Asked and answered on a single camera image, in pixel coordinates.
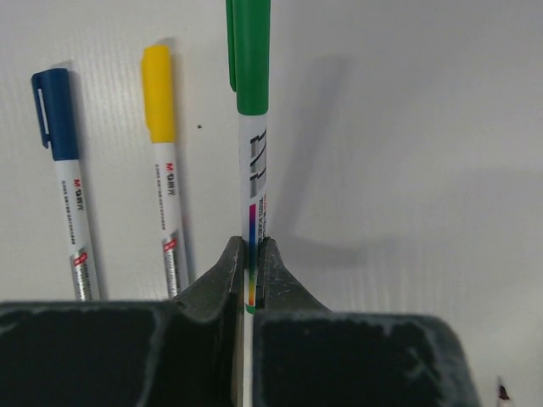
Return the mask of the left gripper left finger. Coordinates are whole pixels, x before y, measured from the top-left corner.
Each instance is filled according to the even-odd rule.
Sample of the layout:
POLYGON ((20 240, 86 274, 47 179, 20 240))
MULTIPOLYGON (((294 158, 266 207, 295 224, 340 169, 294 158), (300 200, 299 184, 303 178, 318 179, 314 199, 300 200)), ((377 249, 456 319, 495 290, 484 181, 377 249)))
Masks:
POLYGON ((239 406, 244 245, 173 299, 1 305, 4 406, 239 406))

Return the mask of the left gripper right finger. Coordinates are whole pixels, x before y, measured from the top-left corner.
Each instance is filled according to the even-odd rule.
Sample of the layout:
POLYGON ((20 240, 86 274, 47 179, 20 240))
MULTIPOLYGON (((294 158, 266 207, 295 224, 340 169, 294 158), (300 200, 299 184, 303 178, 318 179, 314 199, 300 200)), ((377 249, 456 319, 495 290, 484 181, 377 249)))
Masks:
POLYGON ((254 318, 255 406, 476 406, 459 337, 433 315, 334 312, 260 249, 254 318))

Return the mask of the yellow marker pen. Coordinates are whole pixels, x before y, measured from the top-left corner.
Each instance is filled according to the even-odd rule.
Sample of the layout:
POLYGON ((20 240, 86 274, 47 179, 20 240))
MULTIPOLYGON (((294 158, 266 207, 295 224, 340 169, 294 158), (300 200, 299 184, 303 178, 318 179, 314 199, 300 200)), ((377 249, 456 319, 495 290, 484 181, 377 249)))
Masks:
POLYGON ((168 296, 174 298, 189 285, 176 145, 172 142, 154 143, 153 151, 160 211, 161 253, 168 296))

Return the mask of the blue marker pen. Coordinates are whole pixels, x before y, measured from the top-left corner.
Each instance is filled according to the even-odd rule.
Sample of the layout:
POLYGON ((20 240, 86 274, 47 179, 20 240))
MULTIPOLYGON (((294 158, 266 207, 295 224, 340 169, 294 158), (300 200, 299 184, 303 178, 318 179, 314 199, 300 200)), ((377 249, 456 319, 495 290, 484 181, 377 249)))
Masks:
POLYGON ((101 299, 80 161, 54 160, 68 260, 78 301, 101 299))

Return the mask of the red marker pen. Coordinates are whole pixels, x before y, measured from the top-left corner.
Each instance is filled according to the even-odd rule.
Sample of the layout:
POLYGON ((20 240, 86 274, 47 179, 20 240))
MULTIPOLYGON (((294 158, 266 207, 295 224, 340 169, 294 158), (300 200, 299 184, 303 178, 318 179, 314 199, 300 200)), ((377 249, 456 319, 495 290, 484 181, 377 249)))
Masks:
POLYGON ((512 398, 509 396, 501 376, 496 378, 496 406, 513 406, 512 398))

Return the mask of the green marker pen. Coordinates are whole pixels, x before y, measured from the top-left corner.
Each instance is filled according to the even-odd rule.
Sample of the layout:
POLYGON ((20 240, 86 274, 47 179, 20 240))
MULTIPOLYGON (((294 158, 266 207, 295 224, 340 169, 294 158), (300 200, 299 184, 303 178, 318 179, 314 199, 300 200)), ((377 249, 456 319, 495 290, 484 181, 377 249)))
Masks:
POLYGON ((243 405, 252 405, 253 317, 259 245, 266 236, 266 130, 263 115, 240 114, 241 236, 244 241, 243 405))

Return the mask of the yellow pen cap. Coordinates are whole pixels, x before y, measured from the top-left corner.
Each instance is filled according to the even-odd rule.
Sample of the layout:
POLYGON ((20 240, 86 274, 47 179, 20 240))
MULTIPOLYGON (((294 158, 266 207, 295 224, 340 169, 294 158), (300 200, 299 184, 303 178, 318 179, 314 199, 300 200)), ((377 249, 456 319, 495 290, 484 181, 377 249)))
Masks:
POLYGON ((143 50, 141 61, 146 125, 152 143, 176 141, 170 49, 156 44, 143 50))

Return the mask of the blue pen cap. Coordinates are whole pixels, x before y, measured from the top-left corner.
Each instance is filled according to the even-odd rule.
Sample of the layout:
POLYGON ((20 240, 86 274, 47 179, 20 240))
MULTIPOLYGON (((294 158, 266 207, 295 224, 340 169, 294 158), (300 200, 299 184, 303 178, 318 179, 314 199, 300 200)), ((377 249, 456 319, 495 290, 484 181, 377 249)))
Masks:
POLYGON ((43 147, 51 148, 54 161, 78 160, 70 72, 66 68, 37 72, 31 86, 43 147))

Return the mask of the green pen cap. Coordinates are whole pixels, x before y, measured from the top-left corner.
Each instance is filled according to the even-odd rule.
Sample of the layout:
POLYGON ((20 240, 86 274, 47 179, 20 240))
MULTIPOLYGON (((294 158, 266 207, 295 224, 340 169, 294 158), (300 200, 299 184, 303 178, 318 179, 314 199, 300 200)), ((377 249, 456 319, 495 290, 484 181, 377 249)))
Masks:
POLYGON ((270 0, 227 0, 230 87, 237 110, 263 115, 269 107, 270 0))

